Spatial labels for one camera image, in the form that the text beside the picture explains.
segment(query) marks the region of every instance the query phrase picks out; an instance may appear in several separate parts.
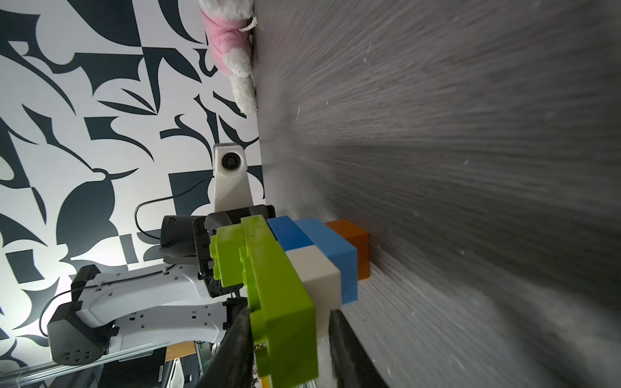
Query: black cable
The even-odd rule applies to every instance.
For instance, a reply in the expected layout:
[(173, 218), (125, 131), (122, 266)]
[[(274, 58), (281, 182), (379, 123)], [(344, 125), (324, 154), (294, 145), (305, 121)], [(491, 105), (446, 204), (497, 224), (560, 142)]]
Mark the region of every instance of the black cable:
[(136, 210), (134, 211), (134, 222), (136, 223), (136, 227), (138, 228), (138, 230), (140, 230), (145, 236), (149, 236), (151, 238), (154, 238), (156, 240), (159, 240), (159, 237), (150, 235), (149, 233), (145, 232), (144, 230), (142, 230), (142, 228), (140, 227), (140, 225), (138, 225), (138, 210), (143, 207), (144, 205), (149, 205), (149, 204), (153, 204), (156, 202), (160, 202), (160, 201), (166, 201), (167, 199), (173, 199), (173, 198), (177, 198), (177, 197), (181, 197), (182, 195), (185, 195), (187, 193), (189, 193), (190, 191), (192, 191), (196, 186), (200, 185), (201, 183), (203, 183), (204, 181), (207, 181), (208, 179), (211, 178), (205, 178), (201, 181), (198, 181), (196, 184), (194, 184), (194, 186), (190, 187), (189, 189), (185, 190), (184, 192), (180, 193), (180, 194), (175, 194), (173, 196), (170, 197), (165, 197), (165, 198), (158, 198), (158, 199), (152, 199), (150, 201), (146, 201), (141, 203), (140, 205), (138, 205), (138, 207), (136, 207)]
[(43, 326), (41, 326), (41, 321), (43, 320), (43, 314), (45, 313), (45, 311), (47, 310), (47, 308), (50, 306), (50, 304), (52, 304), (52, 302), (59, 296), (68, 294), (71, 291), (82, 291), (85, 289), (89, 289), (89, 288), (98, 288), (98, 287), (103, 287), (103, 286), (109, 286), (110, 284), (115, 284), (115, 283), (121, 283), (121, 282), (126, 282), (128, 280), (136, 280), (136, 279), (141, 279), (143, 277), (149, 277), (149, 276), (153, 276), (153, 275), (157, 275), (157, 274), (161, 274), (164, 273), (165, 271), (169, 271), (172, 267), (176, 266), (177, 264), (173, 264), (171, 266), (166, 267), (165, 270), (160, 270), (157, 272), (152, 272), (150, 274), (144, 274), (144, 275), (140, 275), (140, 276), (134, 276), (134, 277), (128, 277), (127, 279), (119, 279), (119, 280), (113, 280), (113, 281), (109, 281), (109, 282), (103, 282), (102, 284), (95, 284), (93, 286), (83, 286), (83, 287), (78, 287), (78, 288), (74, 288), (74, 289), (70, 289), (67, 291), (63, 291), (58, 295), (55, 295), (53, 298), (51, 298), (46, 304), (45, 306), (43, 306), (43, 310), (41, 310), (41, 314), (39, 314), (39, 331), (41, 332), (41, 334), (47, 338), (47, 334), (45, 334), (43, 332)]

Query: white block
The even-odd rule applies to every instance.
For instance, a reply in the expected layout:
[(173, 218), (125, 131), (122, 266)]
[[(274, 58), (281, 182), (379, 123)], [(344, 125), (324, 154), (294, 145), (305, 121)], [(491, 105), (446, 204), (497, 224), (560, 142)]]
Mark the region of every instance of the white block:
[(315, 303), (317, 339), (328, 335), (330, 311), (341, 308), (341, 272), (315, 245), (285, 252)]

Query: stacked toy blocks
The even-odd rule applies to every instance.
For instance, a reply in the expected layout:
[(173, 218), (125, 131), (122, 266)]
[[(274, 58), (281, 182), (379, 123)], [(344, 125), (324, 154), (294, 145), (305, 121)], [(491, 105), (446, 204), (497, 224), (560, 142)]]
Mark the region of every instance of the stacked toy blocks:
[(371, 276), (369, 267), (369, 232), (349, 220), (330, 221), (328, 228), (337, 232), (358, 250), (358, 280)]
[(341, 308), (340, 271), (289, 217), (268, 224), (315, 304), (317, 338), (327, 336), (330, 311)]
[(259, 376), (269, 375), (274, 388), (315, 379), (315, 306), (263, 216), (218, 228), (210, 253), (222, 283), (237, 281), (240, 268), (233, 262), (242, 264), (252, 338), (261, 345), (255, 353)]
[(343, 304), (358, 300), (358, 252), (356, 247), (317, 219), (296, 221), (319, 250), (341, 272), (341, 300)]

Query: wall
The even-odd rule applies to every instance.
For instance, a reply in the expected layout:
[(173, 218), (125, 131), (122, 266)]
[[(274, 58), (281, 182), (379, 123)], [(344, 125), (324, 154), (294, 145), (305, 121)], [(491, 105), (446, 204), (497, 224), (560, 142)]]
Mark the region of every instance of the wall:
[(343, 313), (391, 387), (620, 386), (620, 9), (256, 2), (266, 197), (371, 232)]
[[(43, 305), (83, 265), (161, 263), (137, 233), (208, 214), (211, 146), (246, 149), (263, 202), (256, 117), (231, 101), (196, 1), (0, 1), (0, 371), (49, 362)], [(49, 320), (57, 299), (43, 316)]]

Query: black and white patterned wallpaper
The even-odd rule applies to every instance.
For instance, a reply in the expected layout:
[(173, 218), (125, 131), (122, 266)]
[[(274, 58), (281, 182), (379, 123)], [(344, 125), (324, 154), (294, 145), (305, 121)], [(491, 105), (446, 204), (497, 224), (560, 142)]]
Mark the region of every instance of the black and white patterned wallpaper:
[[(134, 209), (211, 177), (214, 143), (245, 148), (263, 203), (256, 117), (208, 50), (196, 0), (0, 0), (0, 372), (50, 361), (39, 314), (80, 267), (161, 263)], [(212, 212), (212, 193), (138, 220), (158, 233), (166, 214)]]

